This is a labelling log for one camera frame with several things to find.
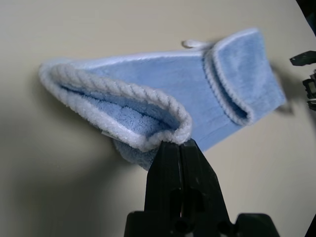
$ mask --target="white piping edge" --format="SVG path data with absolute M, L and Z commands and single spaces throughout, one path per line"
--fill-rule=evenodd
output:
M 135 56 L 138 56 L 139 58 L 139 55 L 140 54 L 132 55 L 130 59 L 131 60 L 134 59 Z M 158 55 L 159 54 L 152 54 L 152 56 L 154 57 L 158 57 Z M 88 87 L 89 89 L 92 89 L 92 87 L 94 87 L 94 89 L 102 88 L 102 87 L 98 88 L 100 84 L 96 86 L 96 83 L 95 83 L 96 82 L 95 79 L 100 81 L 100 77 L 97 77 L 96 75 L 89 75 L 83 72 L 82 70 L 73 71 L 74 68 L 71 65 L 78 66 L 80 64 L 77 64 L 77 63 L 73 64 L 69 62 L 70 60 L 66 59 L 66 60 L 57 60 L 51 63 L 43 64 L 40 67 L 39 76 L 40 76 L 42 84 L 47 88 L 47 90 L 49 90 L 56 98 L 61 100 L 64 104 L 69 106 L 72 110 L 80 114 L 83 118 L 87 119 L 94 125 L 97 125 L 102 130 L 109 132 L 110 134 L 117 137 L 122 142 L 127 143 L 131 147 L 140 149 L 143 152 L 156 148 L 157 146 L 159 146 L 161 141 L 169 141 L 169 142 L 174 142 L 176 144 L 182 144 L 183 142 L 190 139 L 191 132 L 192 132 L 192 118 L 190 117 L 188 112 L 185 111 L 184 107 L 180 103 L 178 103 L 173 97 L 168 96 L 164 94 L 163 92 L 158 91 L 156 89 L 151 89 L 149 87 L 140 87 L 133 83 L 125 83 L 123 81 L 102 78 L 102 80 L 105 80 L 106 83 L 107 82 L 110 83 L 110 86 L 108 86 L 108 90 L 106 90 L 108 93 L 117 95 L 118 88 L 124 87 L 125 89 L 128 90 L 126 92 L 127 97 L 138 99 L 138 100 L 139 100 L 138 96 L 141 94 L 140 90 L 145 91 L 146 96 L 148 96 L 147 93 L 151 93 L 149 95 L 150 98 L 147 98 L 149 99 L 149 103 L 153 103 L 162 107 L 163 109 L 167 109 L 169 112 L 171 112 L 173 116 L 176 114 L 177 115 L 176 117 L 178 120 L 180 119 L 180 126 L 175 131 L 168 131 L 168 130 L 161 131 L 161 132 L 155 133 L 153 136 L 149 138 L 143 135 L 136 134 L 135 132 L 127 129 L 126 127 L 122 126 L 117 121 L 112 119 L 107 113 L 100 112 L 96 107 L 91 105 L 88 101 L 84 100 L 81 96 L 75 93 L 71 93 L 61 88 L 58 85 L 58 80 L 54 81 L 54 79 L 50 75 L 50 73 L 52 73 L 52 70 L 57 73 L 60 73 L 59 74 L 60 77 L 58 77 L 58 79 L 62 78 L 61 81 L 63 82 L 70 80 L 71 82 L 73 82 L 71 84 L 74 84 L 76 86 L 84 86 L 85 88 Z
M 254 121 L 253 110 L 247 104 L 245 104 L 243 102 L 243 100 L 241 100 L 239 98 L 239 96 L 234 92 L 234 90 L 230 86 L 228 80 L 225 78 L 225 74 L 223 72 L 221 63 L 218 59 L 218 53 L 223 47 L 225 47 L 227 44 L 233 42 L 234 40 L 236 40 L 240 37 L 244 37 L 246 35 L 257 33 L 257 32 L 259 32 L 259 31 L 256 28 L 251 28 L 251 29 L 247 29 L 247 30 L 235 33 L 235 34 L 219 41 L 218 43 L 216 43 L 211 50 L 206 52 L 205 58 L 204 58 L 205 73 L 206 73 L 206 76 L 210 82 L 211 88 L 213 89 L 213 92 L 214 92 L 217 100 L 219 101 L 220 105 L 222 106 L 222 108 L 223 108 L 224 112 L 227 114 L 227 116 L 232 121 L 234 121 L 235 123 L 242 125 L 242 126 L 251 125 L 253 123 L 253 121 Z M 242 110 L 244 110 L 246 112 L 247 118 L 239 117 L 236 114 L 236 112 L 231 108 L 231 106 L 229 106 L 227 99 L 224 96 L 222 96 L 222 93 L 220 92 L 220 86 L 219 86 L 218 82 L 213 78 L 213 73 L 212 73 L 212 69 L 211 69 L 212 63 L 214 63 L 215 69 L 216 69 L 217 74 L 218 74 L 219 81 L 222 84 L 222 86 L 224 87 L 225 91 L 230 96 L 232 101 L 234 103 L 236 103 Z

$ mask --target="washcloth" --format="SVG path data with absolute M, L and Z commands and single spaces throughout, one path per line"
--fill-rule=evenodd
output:
M 57 99 L 148 170 L 161 141 L 206 150 L 285 101 L 257 29 L 215 44 L 96 60 L 59 58 L 39 77 Z

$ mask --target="towel fold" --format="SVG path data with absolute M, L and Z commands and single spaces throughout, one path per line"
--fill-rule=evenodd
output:
M 97 60 L 55 59 L 39 70 L 57 99 L 149 169 L 161 141 L 206 150 L 284 103 L 263 37 L 248 29 L 216 44 Z

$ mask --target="table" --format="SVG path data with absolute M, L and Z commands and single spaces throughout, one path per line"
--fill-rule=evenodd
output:
M 316 118 L 301 80 L 315 66 L 288 59 L 315 50 L 316 38 L 294 0 L 2 1 L 0 235 L 119 237 L 127 214 L 143 209 L 146 172 L 42 88 L 42 61 L 175 50 L 253 26 L 288 105 L 205 156 L 231 221 L 264 212 L 281 236 L 304 236 L 316 213 Z

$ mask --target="light blue towel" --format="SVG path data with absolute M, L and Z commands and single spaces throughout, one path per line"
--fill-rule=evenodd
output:
M 184 51 L 56 59 L 42 64 L 39 75 L 146 170 L 161 141 L 192 137 L 206 150 L 285 101 L 257 29 Z

